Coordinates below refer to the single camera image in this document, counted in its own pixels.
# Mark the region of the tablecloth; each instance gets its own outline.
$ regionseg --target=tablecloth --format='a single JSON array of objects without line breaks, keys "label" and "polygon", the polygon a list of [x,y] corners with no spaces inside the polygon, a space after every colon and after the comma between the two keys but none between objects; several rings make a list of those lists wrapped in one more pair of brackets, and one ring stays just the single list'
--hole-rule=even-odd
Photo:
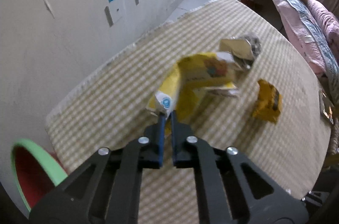
[{"label": "tablecloth", "polygon": [[[321,119],[320,84],[296,49],[237,0],[215,0],[165,23],[99,67],[46,118],[63,166],[76,169],[101,146],[123,147],[156,122],[145,106],[180,57],[217,51],[219,40],[255,33],[262,52],[236,84],[238,99],[206,96],[190,124],[216,148],[235,146],[292,196],[310,190],[325,158],[330,127]],[[263,78],[283,96],[277,125],[251,117]],[[198,223],[193,171],[175,169],[170,136],[164,167],[144,170],[139,223]]]}]

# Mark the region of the wall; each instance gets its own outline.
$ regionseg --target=wall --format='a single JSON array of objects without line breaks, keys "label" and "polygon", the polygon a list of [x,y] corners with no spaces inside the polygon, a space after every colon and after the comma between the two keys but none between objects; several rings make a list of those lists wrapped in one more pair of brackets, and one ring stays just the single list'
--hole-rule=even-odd
[{"label": "wall", "polygon": [[51,109],[180,3],[146,0],[136,6],[123,0],[125,14],[110,28],[104,12],[108,0],[47,1],[54,18],[43,0],[0,0],[0,181],[21,209],[11,145],[27,137],[51,150],[44,130]]}]

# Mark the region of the yellow snack package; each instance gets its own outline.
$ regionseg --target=yellow snack package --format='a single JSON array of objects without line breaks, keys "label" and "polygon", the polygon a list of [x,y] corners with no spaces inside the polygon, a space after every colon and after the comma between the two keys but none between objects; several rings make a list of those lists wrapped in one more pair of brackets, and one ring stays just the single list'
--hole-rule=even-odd
[{"label": "yellow snack package", "polygon": [[260,86],[256,107],[252,117],[277,124],[282,110],[282,95],[267,81],[260,79]]},{"label": "yellow snack package", "polygon": [[168,117],[176,109],[180,122],[198,107],[206,90],[235,79],[236,63],[229,52],[199,53],[181,58],[151,97],[147,109]]}]

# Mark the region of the screw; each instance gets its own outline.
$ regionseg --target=screw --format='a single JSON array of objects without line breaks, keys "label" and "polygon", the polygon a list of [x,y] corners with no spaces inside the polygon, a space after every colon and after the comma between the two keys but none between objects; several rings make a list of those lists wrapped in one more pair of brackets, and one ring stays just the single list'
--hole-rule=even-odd
[{"label": "screw", "polygon": [[106,147],[101,147],[101,148],[98,150],[98,153],[99,153],[100,155],[107,155],[109,151],[110,151],[110,150],[109,150],[108,148],[106,148]]},{"label": "screw", "polygon": [[138,139],[138,142],[139,142],[140,144],[148,144],[148,143],[150,142],[150,140],[149,140],[147,137],[143,136],[143,137],[140,137],[140,138]]},{"label": "screw", "polygon": [[228,147],[227,153],[230,154],[230,155],[236,155],[236,154],[238,154],[238,149],[235,148],[235,147]]},{"label": "screw", "polygon": [[186,138],[186,141],[189,142],[189,143],[191,143],[191,144],[194,144],[194,143],[198,142],[198,138],[195,137],[195,136],[188,136],[188,137]]}]

